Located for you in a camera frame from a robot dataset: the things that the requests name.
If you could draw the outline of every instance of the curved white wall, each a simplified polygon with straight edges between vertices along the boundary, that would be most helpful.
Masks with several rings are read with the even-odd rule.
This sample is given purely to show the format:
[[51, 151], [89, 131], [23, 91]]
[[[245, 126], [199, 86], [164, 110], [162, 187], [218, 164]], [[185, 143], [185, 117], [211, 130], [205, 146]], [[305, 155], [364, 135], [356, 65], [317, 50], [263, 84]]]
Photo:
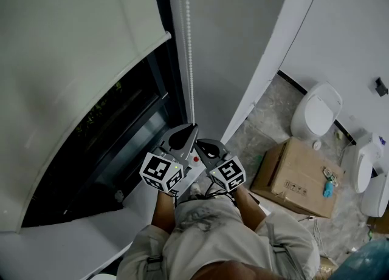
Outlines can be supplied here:
[[[170, 1], [188, 107], [182, 42], [185, 24], [181, 23], [179, 0]], [[194, 109], [201, 137], [222, 138], [265, 52], [283, 3], [284, 0], [190, 0]], [[184, 0], [181, 10], [185, 20]]]
[[258, 55], [260, 62], [228, 128], [225, 130], [222, 142], [227, 143], [270, 85], [296, 37], [311, 3], [312, 0], [284, 0], [272, 36], [264, 53]]

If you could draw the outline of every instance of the blue object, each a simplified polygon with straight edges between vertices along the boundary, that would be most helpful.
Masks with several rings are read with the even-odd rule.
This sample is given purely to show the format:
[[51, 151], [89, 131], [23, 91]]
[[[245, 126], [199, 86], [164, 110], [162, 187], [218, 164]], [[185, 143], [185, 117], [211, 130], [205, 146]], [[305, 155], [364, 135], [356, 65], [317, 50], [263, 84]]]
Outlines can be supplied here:
[[381, 144], [384, 145], [384, 146], [387, 143], [387, 141], [385, 141], [382, 137], [379, 137], [379, 140], [381, 141]]
[[324, 186], [323, 196], [325, 196], [326, 198], [331, 198], [333, 192], [334, 192], [334, 184], [332, 184], [332, 182], [328, 180], [326, 182], [326, 185]]
[[389, 279], [389, 241], [378, 239], [364, 245], [329, 277], [329, 280]]

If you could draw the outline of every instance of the person's arm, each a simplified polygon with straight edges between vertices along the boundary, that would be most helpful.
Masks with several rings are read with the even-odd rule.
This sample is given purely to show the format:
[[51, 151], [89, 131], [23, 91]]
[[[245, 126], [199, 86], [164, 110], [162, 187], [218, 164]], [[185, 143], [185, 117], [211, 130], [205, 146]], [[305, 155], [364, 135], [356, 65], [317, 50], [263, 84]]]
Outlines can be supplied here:
[[312, 234], [296, 219], [284, 211], [273, 211], [256, 233], [268, 237], [270, 241], [273, 239], [271, 244], [282, 245], [301, 266], [306, 277], [314, 277], [320, 265], [317, 243]]
[[173, 197], [158, 191], [156, 209], [151, 224], [171, 234], [176, 226]]
[[238, 204], [242, 216], [243, 224], [255, 231], [259, 224], [265, 219], [266, 214], [261, 207], [256, 204], [248, 190], [239, 186], [233, 193], [235, 202]]
[[173, 198], [159, 191], [151, 225], [146, 226], [134, 239], [119, 265], [117, 279], [143, 280], [147, 273], [153, 273], [149, 278], [163, 278], [162, 250], [175, 223]]

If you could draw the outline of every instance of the marble floor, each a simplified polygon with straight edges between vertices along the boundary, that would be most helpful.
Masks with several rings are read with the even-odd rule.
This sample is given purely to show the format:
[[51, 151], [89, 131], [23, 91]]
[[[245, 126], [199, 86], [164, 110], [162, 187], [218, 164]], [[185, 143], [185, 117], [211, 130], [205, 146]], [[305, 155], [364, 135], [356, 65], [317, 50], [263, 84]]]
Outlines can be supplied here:
[[[276, 75], [253, 111], [227, 143], [227, 148], [239, 157], [246, 170], [247, 182], [244, 186], [247, 188], [255, 178], [265, 152], [291, 136], [289, 126], [302, 98], [301, 92]], [[342, 150], [349, 143], [344, 136], [341, 140], [336, 137], [337, 130], [337, 127], [332, 125], [321, 138], [322, 147], [319, 150], [333, 162], [340, 160]], [[205, 175], [201, 175], [198, 183], [203, 189], [209, 186], [210, 181]], [[306, 218], [305, 215], [255, 196], [269, 211], [282, 209], [298, 220]], [[320, 254], [330, 257], [338, 264], [341, 264], [353, 249], [358, 249], [369, 241], [367, 217], [359, 210], [361, 198], [362, 195], [355, 193], [349, 181], [344, 179], [339, 188], [332, 218], [317, 219], [323, 241], [323, 247], [319, 246]], [[313, 233], [314, 221], [302, 220], [301, 224]]]

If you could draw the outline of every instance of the toilet seat lid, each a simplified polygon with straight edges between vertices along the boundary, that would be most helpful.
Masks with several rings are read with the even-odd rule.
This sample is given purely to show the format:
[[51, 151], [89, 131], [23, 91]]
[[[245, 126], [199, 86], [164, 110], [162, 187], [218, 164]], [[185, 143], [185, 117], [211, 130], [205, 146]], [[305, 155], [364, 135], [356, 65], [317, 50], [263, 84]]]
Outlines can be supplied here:
[[333, 123], [334, 113], [317, 95], [313, 95], [305, 107], [305, 122], [312, 133], [322, 136]]
[[366, 190], [371, 179], [373, 164], [366, 155], [360, 155], [356, 173], [354, 175], [354, 183], [357, 193], [362, 193]]

